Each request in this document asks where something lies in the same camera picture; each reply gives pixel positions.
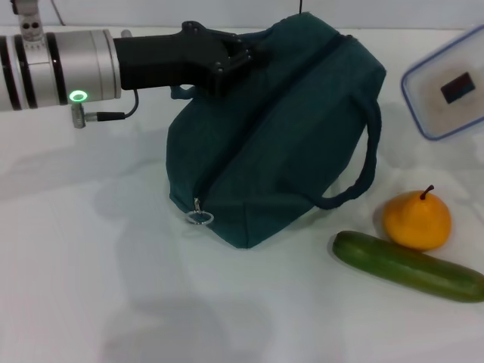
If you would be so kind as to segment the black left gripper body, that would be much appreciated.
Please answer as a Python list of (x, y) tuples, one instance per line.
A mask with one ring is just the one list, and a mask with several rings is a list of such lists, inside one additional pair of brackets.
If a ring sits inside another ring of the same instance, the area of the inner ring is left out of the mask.
[(113, 41), (124, 90), (194, 85), (220, 95), (243, 66), (239, 36), (195, 21), (185, 21), (176, 34)]

